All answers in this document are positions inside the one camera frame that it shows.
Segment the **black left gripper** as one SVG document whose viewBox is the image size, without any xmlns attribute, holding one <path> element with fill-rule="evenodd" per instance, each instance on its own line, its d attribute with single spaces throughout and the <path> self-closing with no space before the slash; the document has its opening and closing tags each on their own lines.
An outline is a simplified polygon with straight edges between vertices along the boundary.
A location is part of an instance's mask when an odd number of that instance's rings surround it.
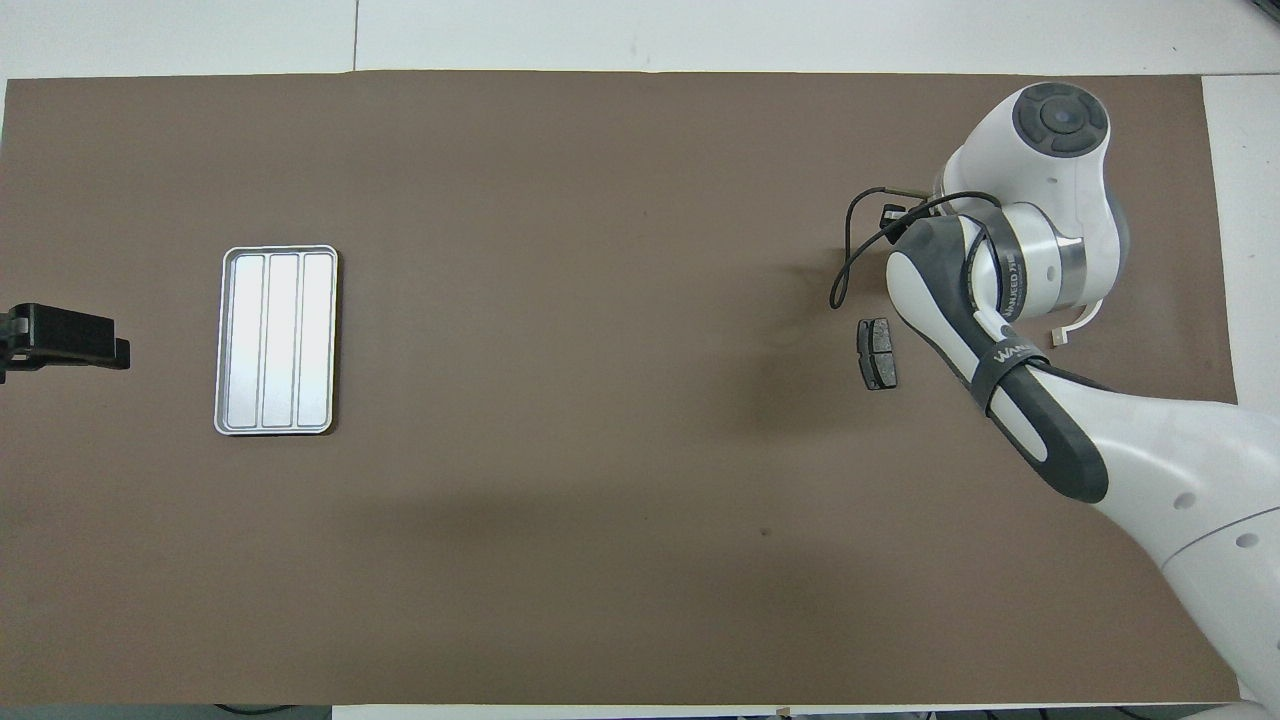
<svg viewBox="0 0 1280 720">
<path fill-rule="evenodd" d="M 44 304 L 18 304 L 1 315 L 1 380 L 45 366 L 131 368 L 131 343 L 115 338 L 110 318 Z"/>
</svg>

